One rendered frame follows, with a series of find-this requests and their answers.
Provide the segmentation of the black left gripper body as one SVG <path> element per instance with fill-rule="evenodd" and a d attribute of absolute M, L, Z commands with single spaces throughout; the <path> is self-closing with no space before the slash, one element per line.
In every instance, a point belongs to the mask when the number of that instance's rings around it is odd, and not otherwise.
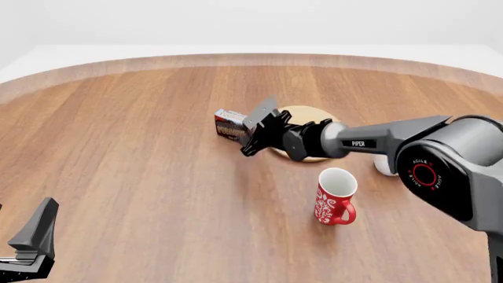
<path fill-rule="evenodd" d="M 54 257 L 54 250 L 0 257 L 0 279 L 45 279 L 53 268 Z"/>

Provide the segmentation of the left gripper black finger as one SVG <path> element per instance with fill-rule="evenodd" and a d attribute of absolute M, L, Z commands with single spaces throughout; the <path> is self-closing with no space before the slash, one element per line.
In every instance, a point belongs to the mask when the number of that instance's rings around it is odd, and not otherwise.
<path fill-rule="evenodd" d="M 7 242 L 17 252 L 37 252 L 54 257 L 54 228 L 59 204 L 46 197 L 25 226 Z"/>

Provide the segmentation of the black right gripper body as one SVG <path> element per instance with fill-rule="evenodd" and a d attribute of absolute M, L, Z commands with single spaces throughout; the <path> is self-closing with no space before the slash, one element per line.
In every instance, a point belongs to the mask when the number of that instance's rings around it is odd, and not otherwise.
<path fill-rule="evenodd" d="M 288 110 L 279 112 L 273 110 L 261 122 L 258 122 L 253 131 L 248 131 L 242 138 L 240 151 L 246 157 L 254 156 L 260 150 L 275 148 L 285 150 L 283 135 L 293 128 L 288 121 L 292 118 Z"/>

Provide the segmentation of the chocolate pudding box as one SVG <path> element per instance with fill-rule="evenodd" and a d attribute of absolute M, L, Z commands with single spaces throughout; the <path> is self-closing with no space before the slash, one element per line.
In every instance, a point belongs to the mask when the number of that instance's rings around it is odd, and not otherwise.
<path fill-rule="evenodd" d="M 244 124 L 246 115 L 221 108 L 215 112 L 214 118 L 215 129 L 219 136 L 247 145 L 252 131 Z"/>

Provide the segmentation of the round tan plate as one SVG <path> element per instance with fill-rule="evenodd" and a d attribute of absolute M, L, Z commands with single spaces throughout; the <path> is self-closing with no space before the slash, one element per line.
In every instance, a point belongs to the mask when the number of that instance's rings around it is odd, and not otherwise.
<path fill-rule="evenodd" d="M 287 110 L 292 115 L 292 118 L 288 121 L 290 124 L 306 124 L 308 122 L 319 123 L 324 119 L 332 119 L 333 122 L 339 122 L 334 115 L 326 112 L 325 110 L 314 108 L 308 105 L 288 105 L 277 109 L 279 112 Z M 284 157 L 286 160 L 290 160 L 287 153 L 284 150 L 279 150 L 275 148 L 269 148 L 271 153 Z M 324 157 L 306 157 L 302 162 L 304 163 L 316 163 L 324 162 L 327 158 Z"/>

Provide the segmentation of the red mug with white pattern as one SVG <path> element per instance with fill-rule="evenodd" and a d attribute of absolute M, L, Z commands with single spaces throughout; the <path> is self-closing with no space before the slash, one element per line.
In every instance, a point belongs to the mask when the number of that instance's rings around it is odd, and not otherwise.
<path fill-rule="evenodd" d="M 356 219 L 351 198 L 358 189 L 356 178 L 338 167 L 324 169 L 318 176 L 314 216 L 326 226 L 348 225 Z"/>

